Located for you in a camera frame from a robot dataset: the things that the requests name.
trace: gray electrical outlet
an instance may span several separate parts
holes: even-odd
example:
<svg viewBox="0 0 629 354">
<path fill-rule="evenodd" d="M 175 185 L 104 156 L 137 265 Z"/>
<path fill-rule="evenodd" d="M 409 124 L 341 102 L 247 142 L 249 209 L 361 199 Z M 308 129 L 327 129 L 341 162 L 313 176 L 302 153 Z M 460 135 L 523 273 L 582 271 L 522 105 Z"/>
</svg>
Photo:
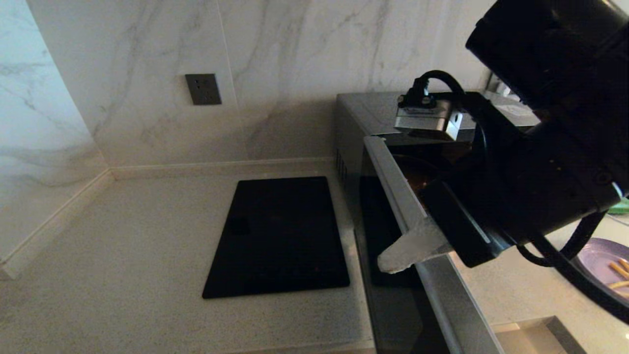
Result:
<svg viewBox="0 0 629 354">
<path fill-rule="evenodd" d="M 214 74 L 186 74 L 186 82 L 193 105 L 220 105 L 222 103 Z"/>
</svg>

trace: microwave door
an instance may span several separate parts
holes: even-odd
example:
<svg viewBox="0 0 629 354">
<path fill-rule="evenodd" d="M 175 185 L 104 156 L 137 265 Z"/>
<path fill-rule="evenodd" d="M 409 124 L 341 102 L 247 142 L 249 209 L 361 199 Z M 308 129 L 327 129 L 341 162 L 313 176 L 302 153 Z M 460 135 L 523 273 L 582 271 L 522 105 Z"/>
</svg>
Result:
<svg viewBox="0 0 629 354">
<path fill-rule="evenodd" d="M 421 222 L 431 222 L 383 138 L 365 137 L 364 145 L 399 230 L 404 234 Z M 426 255 L 444 241 L 443 234 L 432 232 L 425 240 L 429 246 Z M 451 353 L 504 353 L 448 254 L 417 263 L 414 268 Z"/>
</svg>

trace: microwave door handle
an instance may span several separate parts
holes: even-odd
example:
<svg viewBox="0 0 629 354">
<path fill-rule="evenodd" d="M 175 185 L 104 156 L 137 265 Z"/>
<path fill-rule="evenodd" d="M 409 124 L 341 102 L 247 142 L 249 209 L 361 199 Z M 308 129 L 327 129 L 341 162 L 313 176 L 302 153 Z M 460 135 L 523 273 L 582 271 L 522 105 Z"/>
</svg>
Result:
<svg viewBox="0 0 629 354">
<path fill-rule="evenodd" d="M 400 231 L 408 234 L 413 229 L 428 229 L 434 221 L 421 207 L 383 139 L 378 136 L 365 137 L 364 144 Z M 421 250 L 424 254 L 439 252 L 438 245 L 441 241 L 446 242 L 440 231 L 430 235 L 418 232 L 414 237 L 434 241 L 433 246 L 428 247 L 432 251 Z M 415 268 L 424 284 L 450 352 L 504 354 L 449 254 L 415 263 Z"/>
<path fill-rule="evenodd" d="M 417 262 L 450 252 L 451 245 L 435 221 L 421 207 L 383 139 L 377 136 L 365 137 L 364 143 L 403 233 L 378 256 L 380 270 L 397 273 Z"/>
</svg>

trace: marble wall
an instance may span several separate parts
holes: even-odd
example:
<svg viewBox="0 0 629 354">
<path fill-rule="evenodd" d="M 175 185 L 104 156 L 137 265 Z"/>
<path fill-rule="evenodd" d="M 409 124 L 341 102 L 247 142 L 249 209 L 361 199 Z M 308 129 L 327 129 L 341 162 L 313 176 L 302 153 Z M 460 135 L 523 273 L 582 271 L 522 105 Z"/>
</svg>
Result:
<svg viewBox="0 0 629 354">
<path fill-rule="evenodd" d="M 24 0 L 0 0 L 0 263 L 106 169 Z"/>
<path fill-rule="evenodd" d="M 430 69 L 466 88 L 492 0 L 28 0 L 113 166 L 331 156 L 335 95 L 407 89 Z M 183 75 L 216 73 L 221 106 Z"/>
</svg>

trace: black cable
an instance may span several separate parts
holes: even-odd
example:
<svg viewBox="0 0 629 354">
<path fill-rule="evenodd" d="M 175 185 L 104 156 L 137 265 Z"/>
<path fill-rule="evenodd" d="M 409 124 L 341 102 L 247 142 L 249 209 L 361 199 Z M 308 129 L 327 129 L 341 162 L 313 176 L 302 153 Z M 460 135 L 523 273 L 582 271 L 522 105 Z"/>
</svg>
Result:
<svg viewBox="0 0 629 354">
<path fill-rule="evenodd" d="M 496 164 L 493 159 L 494 151 L 489 147 L 493 142 L 488 139 L 485 131 L 487 125 L 483 120 L 483 118 L 476 119 L 476 129 L 479 130 L 482 136 L 487 172 L 489 172 L 495 182 L 493 185 L 499 197 L 503 200 L 504 207 L 507 208 L 512 215 L 524 215 L 514 210 L 516 207 L 513 203 L 507 203 L 505 201 L 504 183 L 498 176 L 496 170 Z M 629 305 L 624 303 L 620 295 L 604 285 L 596 285 L 590 278 L 578 270 L 561 252 L 557 251 L 543 234 L 531 229 L 525 222 L 519 222 L 519 226 L 522 230 L 526 231 L 527 238 L 533 243 L 534 247 L 537 248 L 542 256 L 544 256 L 568 282 L 612 316 L 629 324 Z"/>
<path fill-rule="evenodd" d="M 413 82 L 413 88 L 421 89 L 422 91 L 427 90 L 428 81 L 430 79 L 439 79 L 443 81 L 443 83 L 445 83 L 455 94 L 465 94 L 465 91 L 463 90 L 459 82 L 454 77 L 452 77 L 452 75 L 441 70 L 431 70 L 424 73 L 424 75 L 416 78 Z"/>
<path fill-rule="evenodd" d="M 542 234 L 534 231 L 527 232 L 529 239 L 537 250 L 564 276 L 575 288 L 602 307 L 614 317 L 629 324 L 629 307 L 620 295 L 606 286 L 593 283 L 583 272 L 578 270 L 570 261 L 558 252 Z"/>
<path fill-rule="evenodd" d="M 594 234 L 596 227 L 601 222 L 606 212 L 607 210 L 605 210 L 604 212 L 595 212 L 581 219 L 581 222 L 577 226 L 577 229 L 574 230 L 568 242 L 566 242 L 564 247 L 561 249 L 560 252 L 562 253 L 562 255 L 564 255 L 569 260 L 576 257 L 576 255 L 590 240 L 592 234 Z M 544 257 L 535 256 L 524 245 L 517 245 L 517 248 L 522 257 L 526 258 L 528 261 L 538 266 L 553 266 L 553 263 L 550 260 Z"/>
</svg>

